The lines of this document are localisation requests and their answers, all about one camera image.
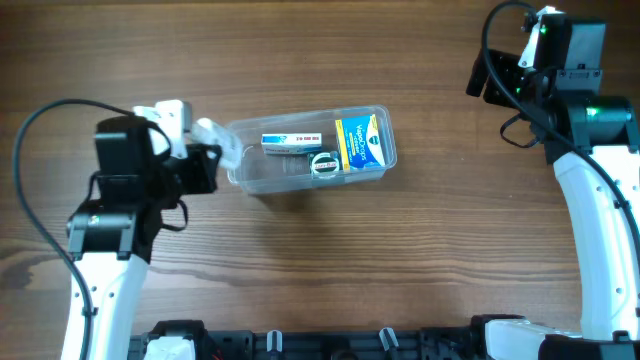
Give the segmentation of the green Zam-Buk box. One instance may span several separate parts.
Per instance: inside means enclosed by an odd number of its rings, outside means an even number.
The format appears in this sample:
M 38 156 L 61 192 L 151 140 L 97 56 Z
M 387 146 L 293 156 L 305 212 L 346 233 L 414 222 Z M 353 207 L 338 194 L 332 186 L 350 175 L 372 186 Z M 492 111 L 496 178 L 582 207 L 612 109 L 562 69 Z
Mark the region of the green Zam-Buk box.
M 341 170 L 340 156 L 336 151 L 310 154 L 308 162 L 313 176 L 332 178 Z

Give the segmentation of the white spray bottle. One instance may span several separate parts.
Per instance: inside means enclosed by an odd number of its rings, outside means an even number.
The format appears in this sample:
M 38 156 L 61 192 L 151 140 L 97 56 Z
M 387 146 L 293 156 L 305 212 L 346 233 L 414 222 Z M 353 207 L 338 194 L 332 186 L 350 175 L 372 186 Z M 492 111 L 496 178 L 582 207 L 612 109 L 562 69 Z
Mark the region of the white spray bottle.
M 231 130 L 209 118 L 200 118 L 192 125 L 191 138 L 196 143 L 219 146 L 221 148 L 220 155 L 217 155 L 212 150 L 207 151 L 207 157 L 217 160 L 219 166 L 227 170 L 235 170 L 240 166 L 243 144 L 240 138 Z

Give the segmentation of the clear plastic container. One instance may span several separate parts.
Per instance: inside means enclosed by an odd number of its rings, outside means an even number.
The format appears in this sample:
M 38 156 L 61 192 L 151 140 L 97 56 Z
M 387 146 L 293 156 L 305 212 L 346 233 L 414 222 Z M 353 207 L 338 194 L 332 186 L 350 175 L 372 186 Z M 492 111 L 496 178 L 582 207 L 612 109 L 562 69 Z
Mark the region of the clear plastic container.
M 342 168 L 332 178 L 310 174 L 308 156 L 339 149 L 335 121 L 374 114 L 377 118 L 386 165 L 345 172 Z M 338 186 L 382 178 L 397 162 L 396 145 L 388 109 L 382 105 L 367 105 L 311 112 L 282 114 L 237 120 L 227 125 L 243 144 L 240 166 L 228 172 L 229 181 L 248 194 L 263 195 L 291 192 L 325 186 Z M 299 155 L 268 155 L 261 146 L 263 134 L 321 133 L 320 151 Z

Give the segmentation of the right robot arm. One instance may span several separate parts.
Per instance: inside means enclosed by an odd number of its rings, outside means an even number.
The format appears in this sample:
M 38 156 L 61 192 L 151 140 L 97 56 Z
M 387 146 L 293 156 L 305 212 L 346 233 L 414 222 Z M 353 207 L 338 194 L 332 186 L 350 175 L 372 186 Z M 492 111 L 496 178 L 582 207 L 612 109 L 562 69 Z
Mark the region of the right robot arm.
M 478 316 L 487 359 L 639 356 L 639 131 L 624 97 L 599 93 L 589 63 L 524 69 L 482 49 L 467 92 L 517 109 L 544 146 L 573 228 L 582 286 L 577 333 L 512 316 Z

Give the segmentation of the white Panadol box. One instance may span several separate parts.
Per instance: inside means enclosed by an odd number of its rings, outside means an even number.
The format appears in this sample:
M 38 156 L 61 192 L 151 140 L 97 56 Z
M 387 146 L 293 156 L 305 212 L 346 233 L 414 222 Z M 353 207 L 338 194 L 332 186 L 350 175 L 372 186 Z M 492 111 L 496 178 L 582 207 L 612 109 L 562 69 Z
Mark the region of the white Panadol box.
M 261 146 L 268 155 L 299 155 L 322 149 L 321 133 L 263 134 Z

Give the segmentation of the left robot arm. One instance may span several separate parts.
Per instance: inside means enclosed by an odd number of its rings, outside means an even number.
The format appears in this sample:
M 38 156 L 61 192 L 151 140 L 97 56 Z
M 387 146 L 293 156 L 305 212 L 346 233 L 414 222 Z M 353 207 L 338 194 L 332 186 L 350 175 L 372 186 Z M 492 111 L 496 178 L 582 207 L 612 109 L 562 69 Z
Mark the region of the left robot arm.
M 99 169 L 86 197 L 67 224 L 69 253 L 79 276 L 62 356 L 65 359 L 124 359 L 133 318 L 160 231 L 180 232 L 166 223 L 165 210 L 185 211 L 185 195 L 216 190 L 223 153 L 218 145 L 190 144 L 184 158 L 169 151 L 115 150 L 99 146 Z

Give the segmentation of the blue VapoDrops box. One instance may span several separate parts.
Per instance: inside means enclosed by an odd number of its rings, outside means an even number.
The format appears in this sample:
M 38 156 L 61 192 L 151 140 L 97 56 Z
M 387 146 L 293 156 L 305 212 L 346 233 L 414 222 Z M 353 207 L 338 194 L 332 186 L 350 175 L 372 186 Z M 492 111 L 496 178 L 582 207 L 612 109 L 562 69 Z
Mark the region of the blue VapoDrops box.
M 335 121 L 336 138 L 345 172 L 386 165 L 374 114 Z

